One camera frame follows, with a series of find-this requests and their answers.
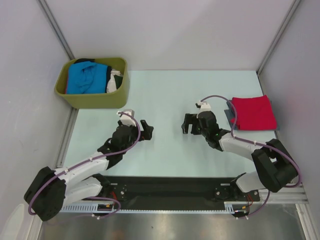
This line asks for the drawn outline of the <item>blue polo shirt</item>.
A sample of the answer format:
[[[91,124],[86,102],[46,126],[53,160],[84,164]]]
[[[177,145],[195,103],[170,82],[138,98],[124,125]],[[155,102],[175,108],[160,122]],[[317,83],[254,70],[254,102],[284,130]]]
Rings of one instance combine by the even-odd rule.
[[[92,61],[73,63],[68,68],[65,93],[104,94],[111,78],[112,67]]]

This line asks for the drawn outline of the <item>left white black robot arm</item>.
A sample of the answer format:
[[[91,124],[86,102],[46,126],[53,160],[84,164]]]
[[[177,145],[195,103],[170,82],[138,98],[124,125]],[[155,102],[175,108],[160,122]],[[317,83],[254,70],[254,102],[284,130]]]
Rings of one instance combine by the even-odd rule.
[[[110,181],[101,172],[118,164],[137,142],[151,140],[153,131],[154,127],[145,120],[140,124],[124,124],[119,120],[112,136],[87,160],[70,167],[42,168],[24,194],[28,213],[46,222],[63,207],[80,200],[113,200],[105,207],[110,210],[118,199]]]

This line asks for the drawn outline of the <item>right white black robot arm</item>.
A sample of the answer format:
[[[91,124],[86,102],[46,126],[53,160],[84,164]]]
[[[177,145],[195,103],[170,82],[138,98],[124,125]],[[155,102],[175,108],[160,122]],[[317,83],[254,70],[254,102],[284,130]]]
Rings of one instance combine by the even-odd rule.
[[[230,188],[230,194],[237,201],[242,201],[253,190],[277,193],[298,176],[288,151],[277,139],[266,143],[241,141],[229,130],[219,127],[212,111],[186,113],[181,125],[183,134],[188,133],[189,126],[191,134],[203,136],[212,149],[233,153],[254,163],[255,171],[242,173],[233,180],[235,185]]]

